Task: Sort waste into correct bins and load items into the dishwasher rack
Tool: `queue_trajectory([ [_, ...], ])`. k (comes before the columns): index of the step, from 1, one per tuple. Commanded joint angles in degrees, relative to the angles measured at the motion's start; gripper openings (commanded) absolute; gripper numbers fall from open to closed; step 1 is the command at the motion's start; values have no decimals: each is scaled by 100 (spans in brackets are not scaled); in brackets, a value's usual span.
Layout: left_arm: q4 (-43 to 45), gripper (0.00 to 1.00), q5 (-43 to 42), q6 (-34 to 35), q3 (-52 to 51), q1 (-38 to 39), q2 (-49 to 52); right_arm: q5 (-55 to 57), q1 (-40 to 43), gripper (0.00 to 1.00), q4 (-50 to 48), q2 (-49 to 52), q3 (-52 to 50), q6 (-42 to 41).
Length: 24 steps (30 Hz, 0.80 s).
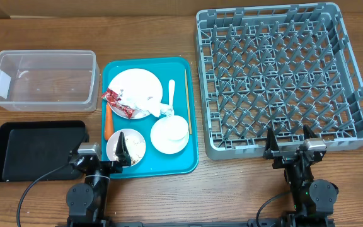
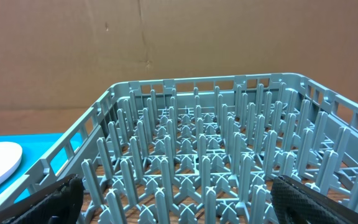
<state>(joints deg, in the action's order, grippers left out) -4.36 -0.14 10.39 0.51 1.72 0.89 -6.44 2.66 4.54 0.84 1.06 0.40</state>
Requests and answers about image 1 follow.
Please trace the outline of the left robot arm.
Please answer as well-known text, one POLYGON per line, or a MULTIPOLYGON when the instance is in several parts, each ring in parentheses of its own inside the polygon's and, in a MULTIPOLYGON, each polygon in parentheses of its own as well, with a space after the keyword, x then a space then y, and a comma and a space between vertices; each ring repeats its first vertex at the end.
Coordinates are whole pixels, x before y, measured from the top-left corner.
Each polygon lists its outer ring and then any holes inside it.
POLYGON ((66 195, 69 207, 68 226, 114 226, 105 215, 110 175, 122 173, 131 165, 124 133, 120 133, 115 148, 117 161, 103 161, 98 143, 79 143, 70 153, 70 166, 85 174, 83 183, 72 186, 66 195))

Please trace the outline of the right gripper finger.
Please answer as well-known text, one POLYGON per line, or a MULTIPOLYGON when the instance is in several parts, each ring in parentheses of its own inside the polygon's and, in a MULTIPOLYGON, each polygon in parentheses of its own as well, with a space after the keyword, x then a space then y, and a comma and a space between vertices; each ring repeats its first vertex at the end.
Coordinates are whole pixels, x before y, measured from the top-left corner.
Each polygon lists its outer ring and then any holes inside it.
POLYGON ((314 139, 318 136, 311 130, 310 126, 303 125, 304 139, 314 139))
POLYGON ((272 128, 267 129, 267 140, 265 145, 265 152, 279 151, 279 146, 277 144, 277 139, 275 137, 272 128))

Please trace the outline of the red snack wrapper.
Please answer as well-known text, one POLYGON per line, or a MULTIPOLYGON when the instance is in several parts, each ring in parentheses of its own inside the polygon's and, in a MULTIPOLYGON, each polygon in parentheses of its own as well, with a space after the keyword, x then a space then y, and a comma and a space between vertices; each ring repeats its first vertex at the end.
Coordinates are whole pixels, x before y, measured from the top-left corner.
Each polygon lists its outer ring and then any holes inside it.
POLYGON ((110 106, 121 110, 128 119, 130 119, 135 112, 135 109, 130 106, 130 104, 123 100, 119 93, 108 88, 103 94, 102 99, 107 101, 110 106))

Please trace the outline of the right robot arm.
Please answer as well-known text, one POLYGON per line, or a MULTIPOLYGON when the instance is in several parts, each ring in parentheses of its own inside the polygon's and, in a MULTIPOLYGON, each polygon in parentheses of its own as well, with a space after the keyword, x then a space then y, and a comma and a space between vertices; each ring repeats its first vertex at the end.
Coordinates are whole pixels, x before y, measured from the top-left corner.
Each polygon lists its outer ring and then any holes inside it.
POLYGON ((274 131, 267 130, 267 142, 263 158, 273 160, 274 169, 283 169, 289 190, 266 201, 257 211, 255 222, 262 225, 261 211, 272 201, 291 194, 293 211, 285 211, 278 219, 269 220, 273 226, 334 226, 333 206, 337 201, 339 189, 329 181, 315 180, 311 165, 320 162, 326 153, 324 140, 318 137, 309 126, 303 126, 304 141, 290 151, 281 151, 274 131))

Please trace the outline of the white tissue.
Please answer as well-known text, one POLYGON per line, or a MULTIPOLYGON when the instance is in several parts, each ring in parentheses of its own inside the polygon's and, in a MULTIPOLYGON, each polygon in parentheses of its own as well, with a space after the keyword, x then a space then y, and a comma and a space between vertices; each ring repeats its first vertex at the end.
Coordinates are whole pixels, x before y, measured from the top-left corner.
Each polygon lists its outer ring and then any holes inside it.
POLYGON ((172 116, 175 114, 171 105, 161 103, 153 96, 137 95, 127 90, 120 90, 119 103, 134 110, 132 119, 141 119, 148 115, 159 118, 162 115, 172 116))

